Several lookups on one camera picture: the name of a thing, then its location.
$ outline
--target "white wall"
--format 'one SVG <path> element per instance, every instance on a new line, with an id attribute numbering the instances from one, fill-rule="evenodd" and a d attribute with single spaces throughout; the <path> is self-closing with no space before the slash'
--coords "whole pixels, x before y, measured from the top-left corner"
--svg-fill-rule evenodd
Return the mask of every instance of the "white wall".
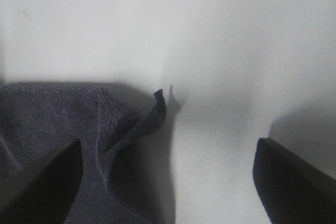
<path id="1" fill-rule="evenodd" d="M 143 146 L 166 223 L 269 223 L 251 173 L 271 125 L 336 177 L 336 0 L 0 3 L 6 82 L 118 82 L 166 97 L 173 85 L 173 206 L 155 162 L 164 150 Z"/>

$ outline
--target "gray fabric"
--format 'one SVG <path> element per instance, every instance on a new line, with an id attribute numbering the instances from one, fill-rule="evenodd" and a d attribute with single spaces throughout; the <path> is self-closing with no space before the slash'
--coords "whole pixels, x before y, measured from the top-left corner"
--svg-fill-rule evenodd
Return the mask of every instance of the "gray fabric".
<path id="1" fill-rule="evenodd" d="M 83 178 L 65 223 L 153 223 L 121 150 L 163 124 L 162 90 L 155 98 L 154 108 L 142 115 L 99 86 L 1 87 L 0 179 L 64 140 L 78 138 Z"/>

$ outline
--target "towel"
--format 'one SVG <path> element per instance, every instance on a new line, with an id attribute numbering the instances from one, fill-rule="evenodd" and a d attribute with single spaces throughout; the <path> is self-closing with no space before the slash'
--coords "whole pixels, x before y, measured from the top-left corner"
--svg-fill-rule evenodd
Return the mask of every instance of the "towel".
<path id="1" fill-rule="evenodd" d="M 24 169 L 66 139 L 80 139 L 83 173 L 64 223 L 154 223 L 126 146 L 165 121 L 162 90 L 147 114 L 107 89 L 80 84 L 0 88 L 0 179 Z"/>

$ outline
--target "white surface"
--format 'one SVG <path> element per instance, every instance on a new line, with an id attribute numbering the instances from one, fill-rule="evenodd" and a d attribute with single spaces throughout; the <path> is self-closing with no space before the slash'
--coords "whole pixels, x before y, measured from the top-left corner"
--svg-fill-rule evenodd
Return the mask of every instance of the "white surface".
<path id="1" fill-rule="evenodd" d="M 120 82 L 166 96 L 173 85 L 182 109 L 166 223 L 269 223 L 252 164 L 281 116 L 293 121 L 284 144 L 336 175 L 336 0 L 0 2 L 6 82 Z M 275 138 L 287 128 L 276 125 Z"/>

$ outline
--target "white backdrop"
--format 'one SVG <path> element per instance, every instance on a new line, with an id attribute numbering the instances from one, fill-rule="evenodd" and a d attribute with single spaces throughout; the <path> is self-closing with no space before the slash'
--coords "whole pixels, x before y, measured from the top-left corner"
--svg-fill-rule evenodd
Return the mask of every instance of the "white backdrop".
<path id="1" fill-rule="evenodd" d="M 141 147 L 166 224 L 270 223 L 252 180 L 269 131 L 336 177 L 335 40 L 336 0 L 0 0 L 7 83 L 173 86 Z"/>

